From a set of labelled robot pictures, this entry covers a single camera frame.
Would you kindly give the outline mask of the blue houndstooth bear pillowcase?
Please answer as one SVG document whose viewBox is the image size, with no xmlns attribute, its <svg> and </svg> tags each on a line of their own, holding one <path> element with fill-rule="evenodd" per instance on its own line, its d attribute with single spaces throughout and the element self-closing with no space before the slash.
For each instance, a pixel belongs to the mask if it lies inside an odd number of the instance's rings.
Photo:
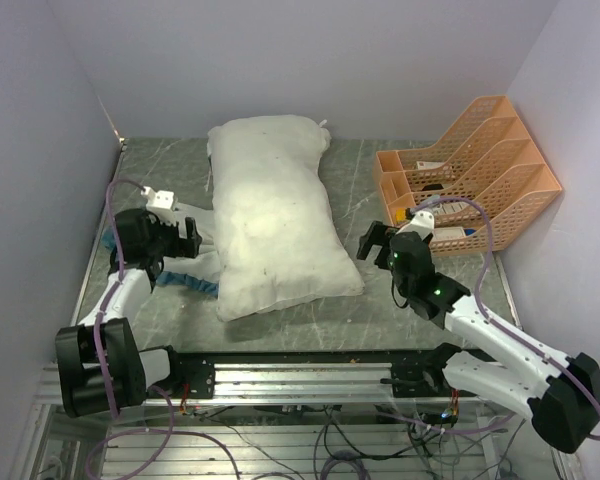
<svg viewBox="0 0 600 480">
<path fill-rule="evenodd" d="M 105 230 L 101 243 L 109 251 L 107 284 L 124 270 L 145 270 L 152 287 L 181 285 L 218 296 L 220 263 L 214 245 L 213 213 L 176 203 L 173 224 L 144 207 L 115 214 L 115 225 Z"/>
</svg>

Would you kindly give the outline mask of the white pillow insert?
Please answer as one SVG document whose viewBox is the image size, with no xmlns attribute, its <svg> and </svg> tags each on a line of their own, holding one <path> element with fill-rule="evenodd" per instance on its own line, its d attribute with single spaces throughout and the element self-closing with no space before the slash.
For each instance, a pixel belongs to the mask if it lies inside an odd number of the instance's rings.
<svg viewBox="0 0 600 480">
<path fill-rule="evenodd" d="M 330 142 L 323 124 L 297 115 L 209 131 L 220 320 L 363 292 L 318 175 Z"/>
</svg>

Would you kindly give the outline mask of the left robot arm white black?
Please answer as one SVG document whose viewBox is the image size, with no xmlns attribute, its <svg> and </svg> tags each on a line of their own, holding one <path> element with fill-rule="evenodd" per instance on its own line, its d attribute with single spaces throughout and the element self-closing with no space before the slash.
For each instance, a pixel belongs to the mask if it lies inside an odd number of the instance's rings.
<svg viewBox="0 0 600 480">
<path fill-rule="evenodd" d="M 169 223 L 147 209 L 119 212 L 111 228 L 109 276 L 94 309 L 55 337 L 61 397 L 72 418 L 138 406 L 152 388 L 172 397 L 184 373 L 170 346 L 139 350 L 130 322 L 154 292 L 168 258 L 194 259 L 202 238 L 194 218 Z"/>
</svg>

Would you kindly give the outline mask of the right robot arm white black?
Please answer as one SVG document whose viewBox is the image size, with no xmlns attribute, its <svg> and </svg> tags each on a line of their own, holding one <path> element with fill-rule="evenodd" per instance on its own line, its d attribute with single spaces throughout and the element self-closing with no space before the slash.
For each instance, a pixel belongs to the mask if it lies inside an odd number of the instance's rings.
<svg viewBox="0 0 600 480">
<path fill-rule="evenodd" d="M 436 270 L 429 248 L 433 218 L 422 213 L 402 228 L 371 223 L 356 256 L 380 249 L 375 264 L 391 275 L 397 307 L 467 340 L 483 361 L 443 344 L 420 373 L 422 387 L 439 396 L 449 389 L 494 402 L 531 423 L 551 447 L 574 453 L 600 441 L 600 367 L 591 356 L 570 356 L 534 339 L 487 309 L 470 290 Z"/>
</svg>

